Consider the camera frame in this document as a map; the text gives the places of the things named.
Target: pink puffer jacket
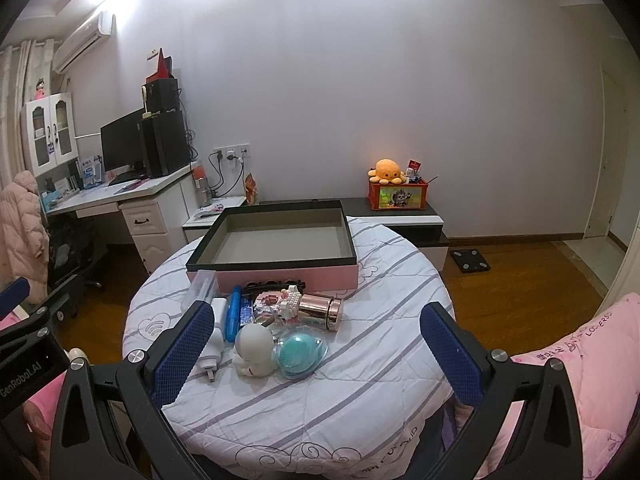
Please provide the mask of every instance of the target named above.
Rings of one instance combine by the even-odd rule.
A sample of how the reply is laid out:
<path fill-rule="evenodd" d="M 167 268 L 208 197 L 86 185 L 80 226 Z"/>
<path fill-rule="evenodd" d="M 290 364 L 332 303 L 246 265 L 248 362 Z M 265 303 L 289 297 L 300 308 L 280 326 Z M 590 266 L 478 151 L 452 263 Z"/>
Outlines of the pink puffer jacket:
<path fill-rule="evenodd" d="M 29 171 L 23 171 L 0 194 L 2 280 L 6 284 L 25 277 L 31 285 L 28 301 L 40 304 L 47 297 L 48 263 L 49 235 L 40 216 L 38 184 Z"/>

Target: computer tower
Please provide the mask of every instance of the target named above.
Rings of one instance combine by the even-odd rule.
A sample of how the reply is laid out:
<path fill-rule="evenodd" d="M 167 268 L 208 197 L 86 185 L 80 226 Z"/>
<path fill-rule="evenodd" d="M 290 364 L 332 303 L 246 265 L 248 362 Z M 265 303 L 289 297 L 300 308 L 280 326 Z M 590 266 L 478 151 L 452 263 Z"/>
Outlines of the computer tower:
<path fill-rule="evenodd" d="M 189 145 L 180 110 L 142 119 L 140 141 L 150 178 L 167 176 L 189 163 Z"/>
<path fill-rule="evenodd" d="M 178 80 L 174 78 L 156 79 L 145 84 L 146 111 L 151 113 L 167 112 L 180 108 Z"/>

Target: blue gripper pad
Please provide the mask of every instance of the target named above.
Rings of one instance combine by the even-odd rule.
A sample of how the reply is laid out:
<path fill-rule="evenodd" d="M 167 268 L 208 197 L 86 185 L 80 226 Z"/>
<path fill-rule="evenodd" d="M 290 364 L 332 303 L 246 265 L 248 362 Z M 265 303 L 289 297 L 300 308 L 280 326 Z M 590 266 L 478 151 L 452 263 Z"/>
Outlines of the blue gripper pad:
<path fill-rule="evenodd" d="M 458 400 L 478 407 L 484 395 L 482 373 L 431 303 L 425 305 L 420 313 L 420 333 Z"/>
<path fill-rule="evenodd" d="M 0 321 L 7 317 L 11 311 L 29 297 L 31 287 L 25 278 L 18 278 L 0 292 Z"/>
<path fill-rule="evenodd" d="M 213 309 L 209 303 L 204 301 L 196 303 L 199 304 L 196 313 L 191 316 L 182 331 L 175 337 L 173 345 L 164 354 L 154 370 L 153 387 L 149 396 L 158 408 L 175 401 L 184 381 L 187 380 L 198 357 L 202 354 L 204 345 L 213 333 Z M 189 316 L 194 307 L 196 307 L 195 304 L 183 317 Z"/>

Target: heart embroidery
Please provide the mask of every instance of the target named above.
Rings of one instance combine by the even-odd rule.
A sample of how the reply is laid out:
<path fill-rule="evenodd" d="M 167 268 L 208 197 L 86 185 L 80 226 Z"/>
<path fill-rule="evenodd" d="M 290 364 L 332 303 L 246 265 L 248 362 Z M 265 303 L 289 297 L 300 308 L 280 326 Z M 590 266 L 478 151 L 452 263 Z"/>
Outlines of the heart embroidery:
<path fill-rule="evenodd" d="M 169 328 L 171 319 L 169 315 L 161 312 L 152 317 L 152 319 L 143 319 L 138 325 L 138 330 L 145 339 L 155 341 L 162 330 Z"/>

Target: white striped tablecloth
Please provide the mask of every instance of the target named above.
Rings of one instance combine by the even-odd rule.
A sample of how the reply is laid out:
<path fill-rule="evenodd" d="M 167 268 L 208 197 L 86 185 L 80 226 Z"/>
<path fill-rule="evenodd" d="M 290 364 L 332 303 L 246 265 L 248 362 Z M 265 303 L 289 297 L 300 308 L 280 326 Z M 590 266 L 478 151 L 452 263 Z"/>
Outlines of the white striped tablecloth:
<path fill-rule="evenodd" d="M 451 388 L 420 336 L 430 301 L 453 308 L 438 271 L 390 229 L 349 218 L 358 256 L 357 290 L 344 298 L 340 330 L 303 381 L 239 377 L 227 349 L 212 384 L 197 366 L 163 411 L 187 449 L 247 479 L 278 472 L 337 480 L 403 474 L 424 420 Z M 190 286 L 185 263 L 199 240 L 154 272 L 131 301 L 123 356 L 146 349 L 158 326 L 173 326 Z"/>

